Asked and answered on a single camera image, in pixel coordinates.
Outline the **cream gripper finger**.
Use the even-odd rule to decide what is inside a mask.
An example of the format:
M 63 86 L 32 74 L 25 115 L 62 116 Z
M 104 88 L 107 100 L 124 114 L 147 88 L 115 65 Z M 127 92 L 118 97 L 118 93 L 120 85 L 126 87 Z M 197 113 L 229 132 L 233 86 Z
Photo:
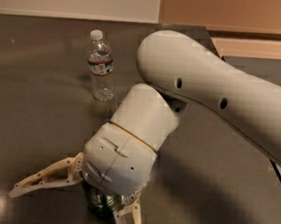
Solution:
M 9 192 L 9 196 L 17 198 L 38 189 L 53 189 L 79 184 L 83 178 L 80 174 L 82 166 L 82 152 L 75 157 L 64 158 L 15 184 Z
M 113 211 L 115 224 L 127 224 L 126 216 L 132 215 L 134 224 L 141 224 L 141 192 L 121 196 L 121 203 Z

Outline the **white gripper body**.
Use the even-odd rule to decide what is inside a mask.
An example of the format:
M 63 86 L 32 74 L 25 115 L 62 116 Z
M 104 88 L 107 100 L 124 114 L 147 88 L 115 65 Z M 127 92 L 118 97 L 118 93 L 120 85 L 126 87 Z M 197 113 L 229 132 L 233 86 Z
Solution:
M 107 194 L 140 191 L 150 180 L 157 154 L 114 124 L 103 125 L 84 146 L 84 178 Z

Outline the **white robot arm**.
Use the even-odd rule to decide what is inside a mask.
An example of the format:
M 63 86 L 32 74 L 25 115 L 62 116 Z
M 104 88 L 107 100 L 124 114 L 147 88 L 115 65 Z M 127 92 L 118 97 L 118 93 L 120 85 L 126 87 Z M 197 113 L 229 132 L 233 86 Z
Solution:
M 117 200 L 113 218 L 141 224 L 140 194 L 157 151 L 198 103 L 281 166 L 281 86 L 241 72 L 179 32 L 151 33 L 139 45 L 143 82 L 130 89 L 109 122 L 77 156 L 15 184 L 10 196 L 88 183 Z

